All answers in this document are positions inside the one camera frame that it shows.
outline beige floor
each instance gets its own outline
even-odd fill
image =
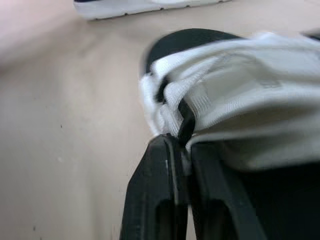
[[[119,238],[151,138],[137,81],[154,40],[185,28],[294,36],[319,13],[318,0],[234,0],[86,22],[71,0],[1,1],[0,239]]]

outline footwear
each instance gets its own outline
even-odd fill
[[[107,19],[163,9],[178,9],[228,0],[74,0],[75,9],[88,20]]]

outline white fabric strap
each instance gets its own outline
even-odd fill
[[[184,98],[196,116],[188,149],[218,142],[223,159],[244,171],[320,160],[319,41],[266,33],[175,53],[151,69],[140,89],[155,135],[177,136]],[[162,104],[155,94],[165,76]]]

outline sneaker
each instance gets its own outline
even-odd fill
[[[94,20],[226,1],[228,0],[74,0],[74,6],[82,17]]]

